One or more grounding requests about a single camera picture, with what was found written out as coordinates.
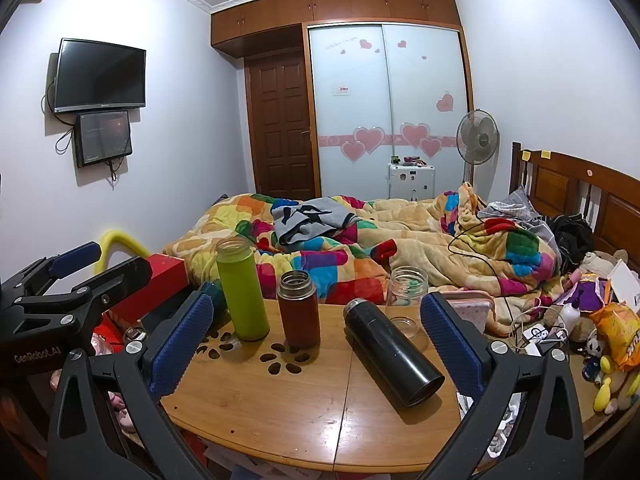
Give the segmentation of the yellow plush toy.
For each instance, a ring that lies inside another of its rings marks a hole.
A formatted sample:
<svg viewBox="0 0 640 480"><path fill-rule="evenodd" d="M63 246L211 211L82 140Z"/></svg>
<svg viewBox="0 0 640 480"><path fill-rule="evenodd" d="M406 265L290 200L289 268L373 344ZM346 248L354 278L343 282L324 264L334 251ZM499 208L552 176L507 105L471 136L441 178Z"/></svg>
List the yellow plush toy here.
<svg viewBox="0 0 640 480"><path fill-rule="evenodd" d="M639 395L639 367L622 370L610 356L600 357L599 391L593 401L593 411L611 415L627 411Z"/></svg>

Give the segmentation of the red thermos bottle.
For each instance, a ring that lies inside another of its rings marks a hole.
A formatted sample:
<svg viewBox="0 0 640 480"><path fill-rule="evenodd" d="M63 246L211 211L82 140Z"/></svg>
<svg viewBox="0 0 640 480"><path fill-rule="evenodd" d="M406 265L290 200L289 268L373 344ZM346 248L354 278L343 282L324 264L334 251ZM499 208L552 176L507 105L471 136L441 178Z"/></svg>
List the red thermos bottle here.
<svg viewBox="0 0 640 480"><path fill-rule="evenodd" d="M320 342L316 286L306 271L292 270L281 276L277 289L285 339L292 347L311 348Z"/></svg>

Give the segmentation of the green bottle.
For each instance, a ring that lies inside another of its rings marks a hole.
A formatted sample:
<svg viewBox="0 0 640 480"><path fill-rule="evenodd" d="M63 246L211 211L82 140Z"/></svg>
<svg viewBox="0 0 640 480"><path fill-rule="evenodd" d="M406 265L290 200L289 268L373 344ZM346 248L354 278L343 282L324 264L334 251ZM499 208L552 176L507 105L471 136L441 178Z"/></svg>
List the green bottle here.
<svg viewBox="0 0 640 480"><path fill-rule="evenodd" d="M270 331L253 249L242 236L216 245L216 266L236 336L245 341L265 338Z"/></svg>

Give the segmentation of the black thermos bottle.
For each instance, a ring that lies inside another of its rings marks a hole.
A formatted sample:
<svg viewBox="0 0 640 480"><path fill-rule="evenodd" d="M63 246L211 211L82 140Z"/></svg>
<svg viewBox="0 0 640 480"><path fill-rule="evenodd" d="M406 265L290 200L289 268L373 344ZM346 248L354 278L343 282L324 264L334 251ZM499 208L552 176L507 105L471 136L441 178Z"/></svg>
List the black thermos bottle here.
<svg viewBox="0 0 640 480"><path fill-rule="evenodd" d="M372 302L356 298L343 311L346 330L405 406L435 394L444 375Z"/></svg>

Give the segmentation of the white power strip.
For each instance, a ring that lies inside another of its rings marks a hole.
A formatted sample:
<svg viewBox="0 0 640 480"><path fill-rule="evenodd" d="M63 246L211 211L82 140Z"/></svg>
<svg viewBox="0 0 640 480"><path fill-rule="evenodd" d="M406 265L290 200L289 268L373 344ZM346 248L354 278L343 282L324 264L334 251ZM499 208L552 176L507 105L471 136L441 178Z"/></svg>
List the white power strip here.
<svg viewBox="0 0 640 480"><path fill-rule="evenodd" d="M566 343L567 334L564 328L552 327L548 330L542 324L535 324L523 332L524 352L528 356L544 356Z"/></svg>

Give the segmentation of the yellow foam tube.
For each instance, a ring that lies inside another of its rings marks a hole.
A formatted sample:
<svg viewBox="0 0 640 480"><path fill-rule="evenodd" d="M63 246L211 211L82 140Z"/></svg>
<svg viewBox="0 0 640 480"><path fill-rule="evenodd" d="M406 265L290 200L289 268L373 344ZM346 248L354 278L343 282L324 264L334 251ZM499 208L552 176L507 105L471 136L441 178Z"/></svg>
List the yellow foam tube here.
<svg viewBox="0 0 640 480"><path fill-rule="evenodd" d="M149 258L151 252L146 249L140 242L122 230L108 230L101 237L99 242L101 248L101 257L93 267L94 274L100 274L107 269L108 259L110 258L113 246L126 249L133 256Z"/></svg>

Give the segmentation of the pink dotted pouch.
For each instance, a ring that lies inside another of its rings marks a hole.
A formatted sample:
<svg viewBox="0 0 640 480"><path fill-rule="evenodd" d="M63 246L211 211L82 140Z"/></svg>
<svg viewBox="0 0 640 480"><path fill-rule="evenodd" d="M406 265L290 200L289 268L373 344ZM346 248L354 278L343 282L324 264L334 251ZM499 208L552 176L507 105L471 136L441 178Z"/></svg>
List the pink dotted pouch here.
<svg viewBox="0 0 640 480"><path fill-rule="evenodd" d="M495 310L495 303L482 290L452 290L442 292L442 296L454 308L460 318L471 322L480 333L484 333L489 315Z"/></svg>

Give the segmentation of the grey black garment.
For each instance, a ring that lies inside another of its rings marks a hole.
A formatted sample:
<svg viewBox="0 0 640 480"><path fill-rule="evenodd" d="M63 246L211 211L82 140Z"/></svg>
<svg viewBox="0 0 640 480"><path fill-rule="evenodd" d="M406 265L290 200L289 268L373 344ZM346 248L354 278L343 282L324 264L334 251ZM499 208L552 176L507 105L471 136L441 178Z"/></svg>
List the grey black garment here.
<svg viewBox="0 0 640 480"><path fill-rule="evenodd" d="M278 244L283 248L299 246L319 236L332 236L357 220L354 212L331 197L303 202L276 200L270 214Z"/></svg>

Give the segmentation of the orange snack bag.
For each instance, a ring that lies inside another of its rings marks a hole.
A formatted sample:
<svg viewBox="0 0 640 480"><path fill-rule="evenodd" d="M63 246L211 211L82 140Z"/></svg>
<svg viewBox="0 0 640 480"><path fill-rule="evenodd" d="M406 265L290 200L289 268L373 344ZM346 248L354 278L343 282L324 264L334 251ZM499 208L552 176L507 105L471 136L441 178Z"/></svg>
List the orange snack bag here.
<svg viewBox="0 0 640 480"><path fill-rule="evenodd" d="M629 372L639 365L639 317L626 304L611 302L590 314L597 332L608 344L616 366Z"/></svg>

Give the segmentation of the red box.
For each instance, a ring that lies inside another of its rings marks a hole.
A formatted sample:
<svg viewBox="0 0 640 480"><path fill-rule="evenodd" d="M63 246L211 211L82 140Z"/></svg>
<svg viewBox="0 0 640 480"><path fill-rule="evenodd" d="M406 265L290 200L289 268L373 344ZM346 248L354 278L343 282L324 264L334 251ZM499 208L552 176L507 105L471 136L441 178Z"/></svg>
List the red box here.
<svg viewBox="0 0 640 480"><path fill-rule="evenodd" d="M189 285L182 259L152 254L146 261L152 269L149 284L106 311L106 315L121 328L137 324L145 315Z"/></svg>

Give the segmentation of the purple toy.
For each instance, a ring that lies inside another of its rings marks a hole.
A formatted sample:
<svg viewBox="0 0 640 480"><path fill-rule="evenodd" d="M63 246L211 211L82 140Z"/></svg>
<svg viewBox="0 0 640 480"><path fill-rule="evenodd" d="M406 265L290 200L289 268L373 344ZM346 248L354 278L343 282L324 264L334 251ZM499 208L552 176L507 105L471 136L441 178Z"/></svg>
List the purple toy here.
<svg viewBox="0 0 640 480"><path fill-rule="evenodd" d="M605 306L604 293L607 282L597 274L584 274L560 300L560 304L562 306L568 304L580 312L599 311Z"/></svg>

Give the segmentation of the colourful patchwork quilt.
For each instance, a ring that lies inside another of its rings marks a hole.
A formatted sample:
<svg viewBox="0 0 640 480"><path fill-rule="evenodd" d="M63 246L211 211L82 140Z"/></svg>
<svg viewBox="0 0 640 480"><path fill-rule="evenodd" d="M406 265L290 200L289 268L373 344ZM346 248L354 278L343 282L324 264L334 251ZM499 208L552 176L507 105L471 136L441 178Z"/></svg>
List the colourful patchwork quilt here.
<svg viewBox="0 0 640 480"><path fill-rule="evenodd" d="M253 249L262 296L274 298L285 272L306 271L326 304L363 297L384 304L396 266L423 270L436 290L482 290L495 301L488 330L508 336L561 296L560 258L541 237L507 218L482 219L483 203L465 183L434 200L408 202L331 197L357 215L344 231L299 246L278 244L270 208L276 200L241 194L211 206L195 226L167 244L195 285L218 280L216 245L242 236Z"/></svg>

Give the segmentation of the clear glass jar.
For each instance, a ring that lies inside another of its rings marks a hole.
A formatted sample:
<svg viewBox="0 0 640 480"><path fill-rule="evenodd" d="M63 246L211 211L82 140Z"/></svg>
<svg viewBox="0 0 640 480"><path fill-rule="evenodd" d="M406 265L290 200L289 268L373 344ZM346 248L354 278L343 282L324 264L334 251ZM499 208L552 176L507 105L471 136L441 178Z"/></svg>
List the clear glass jar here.
<svg viewBox="0 0 640 480"><path fill-rule="evenodd" d="M422 298L428 293L426 273L416 266L396 266L390 274L386 294L385 313L388 318L402 315L399 309L419 307Z"/></svg>

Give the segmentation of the wall mounted black television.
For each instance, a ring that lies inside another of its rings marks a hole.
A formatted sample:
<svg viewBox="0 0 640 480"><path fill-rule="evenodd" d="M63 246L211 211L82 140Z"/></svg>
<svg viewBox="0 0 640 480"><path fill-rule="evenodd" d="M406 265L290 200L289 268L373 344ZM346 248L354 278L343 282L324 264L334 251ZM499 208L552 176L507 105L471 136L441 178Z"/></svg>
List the wall mounted black television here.
<svg viewBox="0 0 640 480"><path fill-rule="evenodd" d="M145 107L146 51L63 38L53 85L56 114Z"/></svg>

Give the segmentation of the brown wooden door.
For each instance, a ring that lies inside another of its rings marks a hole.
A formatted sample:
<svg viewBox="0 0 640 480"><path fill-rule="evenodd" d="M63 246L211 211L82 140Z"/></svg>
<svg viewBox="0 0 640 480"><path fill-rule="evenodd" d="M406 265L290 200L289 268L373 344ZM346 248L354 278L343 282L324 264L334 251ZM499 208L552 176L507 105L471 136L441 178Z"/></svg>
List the brown wooden door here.
<svg viewBox="0 0 640 480"><path fill-rule="evenodd" d="M247 113L256 191L271 197L316 196L303 53L247 62Z"/></svg>

